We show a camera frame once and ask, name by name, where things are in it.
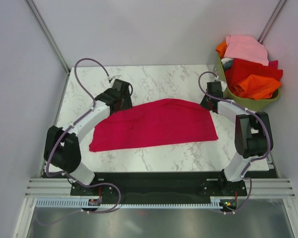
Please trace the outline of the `magenta t shirt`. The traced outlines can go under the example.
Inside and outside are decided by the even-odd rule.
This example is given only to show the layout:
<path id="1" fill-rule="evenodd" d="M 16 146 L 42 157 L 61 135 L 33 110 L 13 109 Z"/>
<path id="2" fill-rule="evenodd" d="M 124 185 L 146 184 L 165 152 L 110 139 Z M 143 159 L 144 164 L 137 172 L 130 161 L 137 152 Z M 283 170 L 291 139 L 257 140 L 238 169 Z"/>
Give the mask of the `magenta t shirt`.
<path id="1" fill-rule="evenodd" d="M 116 112 L 97 124 L 91 152 L 218 139 L 211 114 L 199 104 L 161 99 Z"/>

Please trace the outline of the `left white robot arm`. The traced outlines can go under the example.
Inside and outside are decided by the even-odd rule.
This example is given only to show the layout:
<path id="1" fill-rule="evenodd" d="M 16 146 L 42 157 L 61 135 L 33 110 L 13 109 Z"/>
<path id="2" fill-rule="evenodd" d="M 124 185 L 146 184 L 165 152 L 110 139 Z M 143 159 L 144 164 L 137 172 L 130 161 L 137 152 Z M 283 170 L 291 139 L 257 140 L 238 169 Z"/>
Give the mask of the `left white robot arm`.
<path id="1" fill-rule="evenodd" d="M 81 158 L 80 143 L 100 122 L 112 114 L 133 107 L 131 83 L 114 79 L 112 86 L 92 97 L 92 106 L 82 116 L 65 126 L 52 126 L 47 131 L 44 160 L 48 177 L 64 176 L 73 181 L 72 188 L 81 188 L 88 195 L 98 193 L 95 173 Z"/>

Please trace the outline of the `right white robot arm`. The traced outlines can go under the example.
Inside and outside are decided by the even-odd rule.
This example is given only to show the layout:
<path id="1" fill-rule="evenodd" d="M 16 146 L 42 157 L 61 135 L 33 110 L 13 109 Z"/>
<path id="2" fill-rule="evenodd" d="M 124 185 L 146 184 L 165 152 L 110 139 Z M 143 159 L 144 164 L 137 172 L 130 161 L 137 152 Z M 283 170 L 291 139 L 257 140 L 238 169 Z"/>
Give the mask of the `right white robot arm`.
<path id="1" fill-rule="evenodd" d="M 233 100 L 223 97 L 219 81 L 207 83 L 200 105 L 226 117 L 235 124 L 234 145 L 236 153 L 219 175 L 217 189 L 229 195 L 244 186 L 243 179 L 255 161 L 266 159 L 273 148 L 269 116 L 265 112 L 253 112 Z"/>

